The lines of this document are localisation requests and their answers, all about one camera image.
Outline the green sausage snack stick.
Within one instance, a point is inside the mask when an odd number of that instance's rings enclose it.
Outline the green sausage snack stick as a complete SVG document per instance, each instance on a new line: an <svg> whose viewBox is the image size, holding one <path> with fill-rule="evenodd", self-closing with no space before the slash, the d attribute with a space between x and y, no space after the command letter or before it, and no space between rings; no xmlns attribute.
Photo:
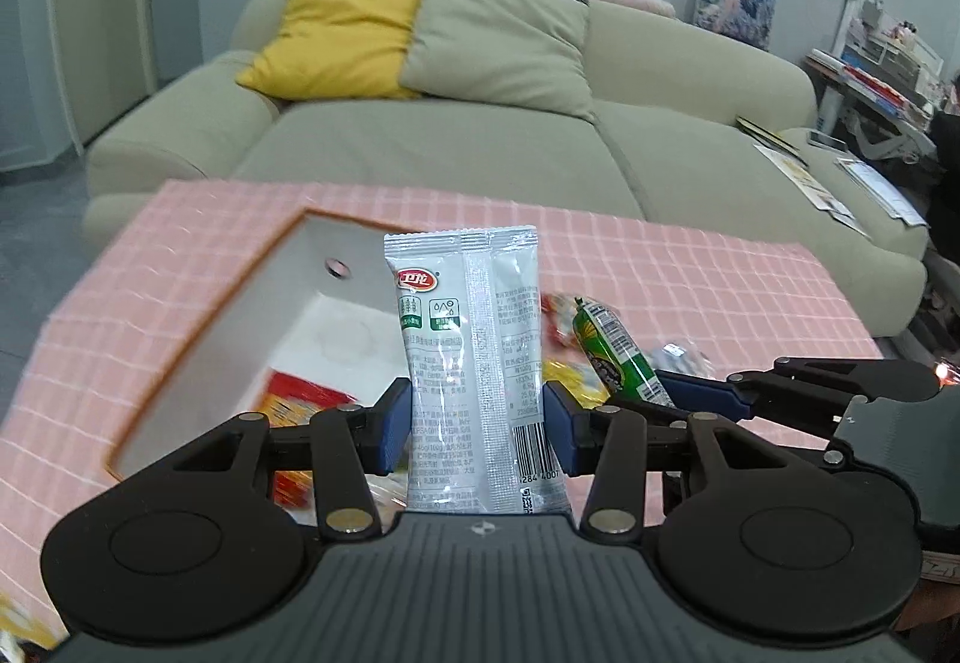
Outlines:
<svg viewBox="0 0 960 663"><path fill-rule="evenodd" d="M674 408L651 364L605 305L576 299L573 330L589 364L614 397Z"/></svg>

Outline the white snack pouch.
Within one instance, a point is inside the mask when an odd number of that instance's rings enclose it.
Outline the white snack pouch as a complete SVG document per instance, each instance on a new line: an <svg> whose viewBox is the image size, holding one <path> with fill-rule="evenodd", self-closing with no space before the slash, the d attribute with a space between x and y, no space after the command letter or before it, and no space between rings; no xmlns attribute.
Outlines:
<svg viewBox="0 0 960 663"><path fill-rule="evenodd" d="M545 434L539 234L387 234L413 387L409 509L566 514Z"/></svg>

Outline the clear box of white balls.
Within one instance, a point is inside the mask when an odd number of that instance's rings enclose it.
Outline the clear box of white balls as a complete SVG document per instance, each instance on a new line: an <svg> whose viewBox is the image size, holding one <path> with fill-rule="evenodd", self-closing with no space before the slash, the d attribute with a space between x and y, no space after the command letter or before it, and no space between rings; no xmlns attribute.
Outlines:
<svg viewBox="0 0 960 663"><path fill-rule="evenodd" d="M646 353L647 360L656 372L672 372L681 376L715 380L715 366L706 354L692 343L666 341Z"/></svg>

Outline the yellow snack packet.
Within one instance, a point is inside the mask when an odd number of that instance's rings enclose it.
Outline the yellow snack packet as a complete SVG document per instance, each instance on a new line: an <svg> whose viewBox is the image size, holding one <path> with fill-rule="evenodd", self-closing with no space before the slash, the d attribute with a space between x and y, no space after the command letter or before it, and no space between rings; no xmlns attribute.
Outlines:
<svg viewBox="0 0 960 663"><path fill-rule="evenodd" d="M561 383L583 408L599 408L610 398L610 392L589 362L544 359L542 379Z"/></svg>

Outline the red snack bag in box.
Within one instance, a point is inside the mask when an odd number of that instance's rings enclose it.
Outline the red snack bag in box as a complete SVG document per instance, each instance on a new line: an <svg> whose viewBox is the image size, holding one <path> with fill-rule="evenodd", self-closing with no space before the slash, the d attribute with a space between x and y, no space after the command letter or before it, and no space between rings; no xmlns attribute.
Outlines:
<svg viewBox="0 0 960 663"><path fill-rule="evenodd" d="M256 411L272 427L306 426L319 411L356 403L356 398L279 370L268 376ZM308 471L280 471L274 477L272 497L286 510L306 510L313 505L313 478Z"/></svg>

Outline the red noodle snack bag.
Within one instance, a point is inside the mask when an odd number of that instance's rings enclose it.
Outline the red noodle snack bag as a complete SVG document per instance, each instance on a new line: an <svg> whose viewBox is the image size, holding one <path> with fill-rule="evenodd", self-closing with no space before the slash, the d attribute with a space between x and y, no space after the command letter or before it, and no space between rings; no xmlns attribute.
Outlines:
<svg viewBox="0 0 960 663"><path fill-rule="evenodd" d="M578 315L579 296L566 292L540 294L542 344L544 358L558 362L581 362L586 359L579 344L574 319Z"/></svg>

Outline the orange cardboard box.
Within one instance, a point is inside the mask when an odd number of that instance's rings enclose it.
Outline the orange cardboard box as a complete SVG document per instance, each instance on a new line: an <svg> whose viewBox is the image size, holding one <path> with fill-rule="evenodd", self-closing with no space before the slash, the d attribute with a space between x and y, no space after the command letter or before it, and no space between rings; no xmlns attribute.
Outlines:
<svg viewBox="0 0 960 663"><path fill-rule="evenodd" d="M321 533L313 505L286 510L272 497L280 471L308 471L311 420L272 427L256 411L272 370L373 406L398 377L410 380L387 227L311 214L260 255L121 438L121 482L57 525L114 557L148 565L158 544L190 572L230 554L280 548L291 575L302 553L325 544L373 543L381 533Z"/></svg>

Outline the papers on sofa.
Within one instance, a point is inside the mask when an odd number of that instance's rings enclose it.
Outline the papers on sofa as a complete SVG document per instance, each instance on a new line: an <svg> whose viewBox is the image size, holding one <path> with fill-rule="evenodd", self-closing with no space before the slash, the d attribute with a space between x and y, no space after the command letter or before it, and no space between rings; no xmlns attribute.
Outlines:
<svg viewBox="0 0 960 663"><path fill-rule="evenodd" d="M919 209L838 138L809 127L773 131L745 117L737 117L736 127L752 138L758 153L779 174L833 220L901 253L907 253L910 244L926 245L928 223Z"/></svg>

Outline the beige sofa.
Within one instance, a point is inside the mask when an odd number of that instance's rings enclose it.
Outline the beige sofa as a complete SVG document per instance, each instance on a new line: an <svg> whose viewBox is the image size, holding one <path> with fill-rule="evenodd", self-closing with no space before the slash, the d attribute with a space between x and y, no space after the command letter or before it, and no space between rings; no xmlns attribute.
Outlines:
<svg viewBox="0 0 960 663"><path fill-rule="evenodd" d="M916 314L926 245L907 253L816 209L738 131L814 128L796 65L677 19L597 2L586 78L594 119L452 99L285 104L236 83L286 0L249 0L231 44L129 112L86 158L83 236L101 250L167 181L421 187L797 244L869 333Z"/></svg>

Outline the cluttered white shelf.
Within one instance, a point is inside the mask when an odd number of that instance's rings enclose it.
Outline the cluttered white shelf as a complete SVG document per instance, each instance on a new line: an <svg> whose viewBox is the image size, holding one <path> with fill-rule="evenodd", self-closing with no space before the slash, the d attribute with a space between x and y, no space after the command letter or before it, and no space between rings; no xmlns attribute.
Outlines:
<svg viewBox="0 0 960 663"><path fill-rule="evenodd" d="M833 44L812 49L804 65L825 81L818 128L872 112L895 128L895 138L924 142L944 101L944 58L882 0L844 0Z"/></svg>

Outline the yellow cushion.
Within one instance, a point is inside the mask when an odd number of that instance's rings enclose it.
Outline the yellow cushion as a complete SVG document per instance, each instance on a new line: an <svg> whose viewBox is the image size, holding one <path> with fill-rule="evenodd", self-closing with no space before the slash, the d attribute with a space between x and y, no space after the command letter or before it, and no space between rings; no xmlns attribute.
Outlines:
<svg viewBox="0 0 960 663"><path fill-rule="evenodd" d="M286 0L277 36L236 75L280 101L413 99L400 84L420 0Z"/></svg>

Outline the beige cushion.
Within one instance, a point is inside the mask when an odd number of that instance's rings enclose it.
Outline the beige cushion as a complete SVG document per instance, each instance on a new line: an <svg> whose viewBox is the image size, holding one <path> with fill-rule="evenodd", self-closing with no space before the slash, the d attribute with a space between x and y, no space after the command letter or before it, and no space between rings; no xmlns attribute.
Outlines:
<svg viewBox="0 0 960 663"><path fill-rule="evenodd" d="M578 0L420 0L398 82L428 96L594 119Z"/></svg>

